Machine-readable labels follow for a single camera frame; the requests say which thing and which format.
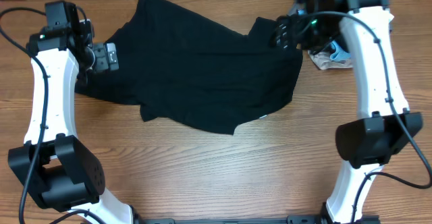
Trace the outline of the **dark teal t-shirt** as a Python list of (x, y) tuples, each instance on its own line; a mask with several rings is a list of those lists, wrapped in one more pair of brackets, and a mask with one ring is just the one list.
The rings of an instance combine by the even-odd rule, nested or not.
[(166, 117), (216, 134), (284, 108), (303, 54), (273, 46), (277, 24), (257, 18), (246, 35), (166, 0), (138, 0), (132, 19), (110, 38), (119, 67), (91, 74), (75, 91), (137, 105), (144, 121)]

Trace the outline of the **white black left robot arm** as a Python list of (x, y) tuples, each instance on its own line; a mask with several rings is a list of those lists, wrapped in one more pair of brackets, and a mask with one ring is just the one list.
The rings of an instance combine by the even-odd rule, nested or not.
[(73, 3), (46, 3), (43, 15), (47, 25), (22, 47), (34, 73), (29, 128), (23, 146), (8, 153), (22, 197), (63, 218), (140, 223), (136, 211), (106, 188), (102, 165), (79, 141), (75, 124), (75, 86), (91, 73), (118, 69), (115, 45), (94, 44), (91, 21)]

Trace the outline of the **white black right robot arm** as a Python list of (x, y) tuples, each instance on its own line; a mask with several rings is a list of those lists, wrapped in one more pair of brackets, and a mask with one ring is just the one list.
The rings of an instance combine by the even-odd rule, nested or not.
[(362, 213), (367, 194), (384, 166), (423, 126), (410, 110), (390, 42), (389, 0), (294, 0), (278, 18), (273, 43), (318, 53), (335, 39), (351, 56), (357, 87), (357, 118), (340, 125), (335, 144), (342, 164), (331, 196), (317, 215), (290, 215), (289, 223), (378, 223)]

